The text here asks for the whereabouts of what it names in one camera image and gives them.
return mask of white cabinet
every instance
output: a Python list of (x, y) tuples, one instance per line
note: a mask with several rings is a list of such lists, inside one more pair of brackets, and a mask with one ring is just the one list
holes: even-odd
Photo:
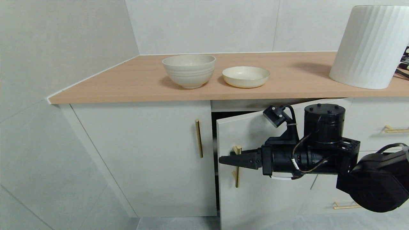
[[(304, 108), (315, 103), (338, 104), (348, 111), (351, 99), (323, 99), (293, 105), (300, 138)], [(285, 130), (285, 124), (275, 128), (262, 111), (217, 120), (218, 156), (229, 155), (235, 145), (241, 145), (243, 150), (256, 149), (269, 137), (280, 136)], [(222, 230), (259, 230), (292, 218), (299, 212), (316, 178), (310, 174), (298, 180), (274, 180), (263, 176), (261, 170), (240, 168), (240, 184), (236, 188), (232, 175), (235, 167), (219, 163), (218, 170)]]
[[(359, 159), (361, 159), (364, 155), (375, 152), (376, 151), (359, 152), (358, 156)], [(317, 175), (317, 179), (305, 199), (299, 214), (368, 211), (358, 207), (349, 194), (337, 189), (336, 185), (337, 175)], [(334, 209), (336, 203), (345, 208)]]
[(210, 101), (72, 107), (139, 217), (217, 215)]
[[(344, 136), (359, 140), (361, 151), (396, 142), (409, 144), (409, 97), (357, 97), (346, 114)], [(386, 125), (406, 131), (386, 133)]]

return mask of white cylindrical lamp shade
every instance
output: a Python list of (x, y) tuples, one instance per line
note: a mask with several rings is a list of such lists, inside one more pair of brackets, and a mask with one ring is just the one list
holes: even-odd
[(360, 88), (387, 88), (408, 42), (409, 7), (355, 6), (330, 78)]

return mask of cabinet handle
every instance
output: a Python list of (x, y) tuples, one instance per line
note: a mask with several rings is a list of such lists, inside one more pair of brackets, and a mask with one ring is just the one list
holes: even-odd
[(196, 120), (196, 135), (198, 137), (199, 156), (200, 158), (203, 158), (203, 146), (202, 146), (202, 137), (200, 136), (199, 120)]
[(348, 208), (358, 208), (361, 207), (360, 205), (350, 205), (350, 206), (340, 206), (338, 202), (334, 202), (335, 206), (333, 206), (333, 209), (348, 209)]
[[(233, 146), (233, 150), (236, 153), (236, 155), (241, 154), (241, 146)], [(239, 174), (239, 167), (236, 166), (236, 170), (231, 172), (233, 174), (234, 180), (236, 181), (236, 188), (238, 188), (240, 184), (240, 174)]]
[(393, 129), (389, 125), (385, 125), (386, 133), (409, 133), (409, 129)]

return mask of white bowl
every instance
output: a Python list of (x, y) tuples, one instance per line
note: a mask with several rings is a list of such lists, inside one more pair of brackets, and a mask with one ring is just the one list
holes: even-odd
[(223, 70), (224, 81), (239, 88), (255, 88), (264, 85), (270, 71), (253, 66), (236, 66)]
[(216, 58), (206, 54), (185, 54), (162, 60), (165, 70), (176, 84), (195, 89), (208, 82), (213, 75)]

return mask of ceramic bowl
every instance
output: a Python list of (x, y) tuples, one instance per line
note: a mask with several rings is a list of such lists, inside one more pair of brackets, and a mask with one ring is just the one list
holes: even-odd
[(184, 54), (162, 60), (166, 73), (176, 84), (194, 89), (209, 81), (216, 58), (206, 54)]
[(270, 72), (253, 66), (236, 66), (223, 70), (224, 81), (239, 88), (255, 88), (267, 82)]

